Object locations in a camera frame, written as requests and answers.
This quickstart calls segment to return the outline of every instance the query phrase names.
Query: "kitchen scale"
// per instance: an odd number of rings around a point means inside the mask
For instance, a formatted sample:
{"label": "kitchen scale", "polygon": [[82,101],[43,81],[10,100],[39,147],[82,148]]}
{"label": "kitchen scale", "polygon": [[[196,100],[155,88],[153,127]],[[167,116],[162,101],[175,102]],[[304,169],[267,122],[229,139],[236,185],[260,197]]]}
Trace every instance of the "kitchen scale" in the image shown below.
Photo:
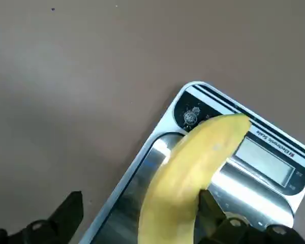
{"label": "kitchen scale", "polygon": [[305,195],[305,145],[211,85],[194,81],[172,101],[85,233],[81,244],[136,244],[141,204],[151,178],[176,143],[200,122],[244,113],[252,126],[208,188],[229,216],[255,228],[293,226]]}

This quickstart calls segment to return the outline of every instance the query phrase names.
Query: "banana peel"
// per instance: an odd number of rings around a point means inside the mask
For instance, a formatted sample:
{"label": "banana peel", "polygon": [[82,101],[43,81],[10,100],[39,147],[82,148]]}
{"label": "banana peel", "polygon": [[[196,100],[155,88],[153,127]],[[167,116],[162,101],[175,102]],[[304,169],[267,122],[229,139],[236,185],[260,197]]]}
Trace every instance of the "banana peel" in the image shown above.
{"label": "banana peel", "polygon": [[217,116],[198,125],[175,146],[147,189],[138,244],[193,244],[199,192],[210,185],[250,126],[243,114]]}

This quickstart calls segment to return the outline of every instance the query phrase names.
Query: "digital scale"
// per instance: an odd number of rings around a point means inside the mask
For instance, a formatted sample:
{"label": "digital scale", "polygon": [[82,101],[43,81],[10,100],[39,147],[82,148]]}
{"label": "digital scale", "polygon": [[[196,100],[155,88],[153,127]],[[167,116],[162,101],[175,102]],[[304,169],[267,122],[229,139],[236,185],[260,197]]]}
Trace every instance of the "digital scale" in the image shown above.
{"label": "digital scale", "polygon": [[81,244],[136,244],[141,204],[160,164],[200,122],[244,113],[252,126],[208,188],[228,215],[255,228],[293,226],[305,195],[305,145],[211,85],[194,81],[172,101],[142,149],[85,233]]}

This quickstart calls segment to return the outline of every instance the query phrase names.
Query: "scale display screen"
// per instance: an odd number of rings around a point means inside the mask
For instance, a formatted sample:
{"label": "scale display screen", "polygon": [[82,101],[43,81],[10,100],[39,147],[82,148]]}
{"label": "scale display screen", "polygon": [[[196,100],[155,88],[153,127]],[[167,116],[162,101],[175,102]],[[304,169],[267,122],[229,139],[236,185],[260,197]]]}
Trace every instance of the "scale display screen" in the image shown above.
{"label": "scale display screen", "polygon": [[267,177],[285,187],[295,168],[282,161],[249,138],[245,138],[236,154]]}

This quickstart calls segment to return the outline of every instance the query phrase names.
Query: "countertop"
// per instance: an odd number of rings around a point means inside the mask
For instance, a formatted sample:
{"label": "countertop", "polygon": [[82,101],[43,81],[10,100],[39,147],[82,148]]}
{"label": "countertop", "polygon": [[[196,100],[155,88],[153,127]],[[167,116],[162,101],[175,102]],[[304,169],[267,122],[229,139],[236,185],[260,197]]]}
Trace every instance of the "countertop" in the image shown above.
{"label": "countertop", "polygon": [[305,1],[0,0],[0,227],[82,190],[77,243],[192,80],[305,144]]}

